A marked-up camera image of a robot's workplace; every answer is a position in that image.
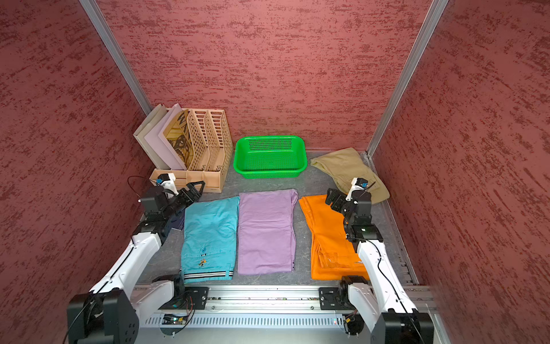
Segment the khaki pants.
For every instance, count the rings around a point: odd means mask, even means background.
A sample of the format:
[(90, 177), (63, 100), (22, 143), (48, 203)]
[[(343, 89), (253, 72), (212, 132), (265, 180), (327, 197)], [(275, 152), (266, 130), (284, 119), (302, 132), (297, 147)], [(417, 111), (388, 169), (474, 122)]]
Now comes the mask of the khaki pants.
[(366, 166), (354, 148), (346, 148), (313, 158), (311, 166), (331, 176), (337, 188), (347, 194), (354, 178), (368, 181), (372, 203), (379, 204), (390, 197), (385, 184), (378, 175)]

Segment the orange pants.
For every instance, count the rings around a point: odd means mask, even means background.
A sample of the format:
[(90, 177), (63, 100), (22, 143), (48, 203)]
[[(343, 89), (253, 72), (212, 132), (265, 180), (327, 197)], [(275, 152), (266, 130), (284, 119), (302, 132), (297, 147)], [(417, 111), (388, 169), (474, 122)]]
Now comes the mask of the orange pants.
[(340, 280), (344, 276), (369, 279), (368, 272), (346, 238), (344, 216), (325, 203), (326, 196), (304, 196), (299, 206), (312, 233), (311, 277)]

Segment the green plastic basket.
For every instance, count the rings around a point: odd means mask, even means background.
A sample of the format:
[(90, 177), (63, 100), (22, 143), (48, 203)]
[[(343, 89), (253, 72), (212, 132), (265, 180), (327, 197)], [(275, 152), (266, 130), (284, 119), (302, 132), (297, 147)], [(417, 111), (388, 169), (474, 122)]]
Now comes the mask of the green plastic basket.
[(236, 143), (233, 168), (245, 179), (296, 178), (307, 166), (299, 136), (250, 136)]

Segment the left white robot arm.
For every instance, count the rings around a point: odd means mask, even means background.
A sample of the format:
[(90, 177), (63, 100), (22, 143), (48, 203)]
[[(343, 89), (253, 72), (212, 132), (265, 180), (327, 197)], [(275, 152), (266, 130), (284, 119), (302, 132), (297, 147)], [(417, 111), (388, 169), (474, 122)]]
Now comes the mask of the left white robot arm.
[(181, 278), (167, 275), (132, 296), (140, 275), (170, 234), (168, 223), (197, 202), (205, 186), (204, 181), (195, 181), (177, 189), (169, 174), (154, 181), (140, 198), (143, 220), (125, 251), (88, 293), (71, 299), (64, 343), (134, 343), (142, 323), (184, 294)]

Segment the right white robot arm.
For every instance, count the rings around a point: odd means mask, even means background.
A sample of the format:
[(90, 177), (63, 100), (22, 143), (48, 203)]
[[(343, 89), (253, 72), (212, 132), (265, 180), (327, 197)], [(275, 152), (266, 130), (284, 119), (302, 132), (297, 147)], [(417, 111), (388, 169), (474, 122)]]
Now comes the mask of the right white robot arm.
[(347, 277), (347, 299), (370, 332), (371, 343), (433, 343), (429, 314), (408, 297), (388, 259), (382, 235), (372, 222), (371, 194), (353, 186), (348, 194), (328, 189), (325, 203), (344, 216), (346, 239), (365, 266), (370, 282)]

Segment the purple pants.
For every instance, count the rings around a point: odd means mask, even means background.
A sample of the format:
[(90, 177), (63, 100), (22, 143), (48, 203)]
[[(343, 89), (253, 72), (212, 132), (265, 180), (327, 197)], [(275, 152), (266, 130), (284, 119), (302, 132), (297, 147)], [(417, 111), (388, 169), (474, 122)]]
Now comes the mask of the purple pants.
[(237, 271), (266, 275), (294, 270), (295, 189), (239, 194)]

